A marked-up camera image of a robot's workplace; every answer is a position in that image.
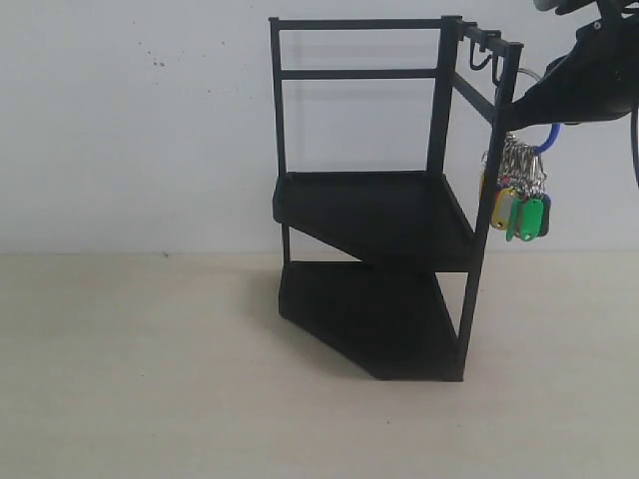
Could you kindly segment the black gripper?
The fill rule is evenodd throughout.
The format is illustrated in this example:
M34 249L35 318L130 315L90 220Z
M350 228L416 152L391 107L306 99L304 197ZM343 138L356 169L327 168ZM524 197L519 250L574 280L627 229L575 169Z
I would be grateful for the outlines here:
M575 43L541 80L501 109L513 131L552 123L610 122L638 100L638 8L634 1L537 1L565 16L593 5L598 17L575 31Z

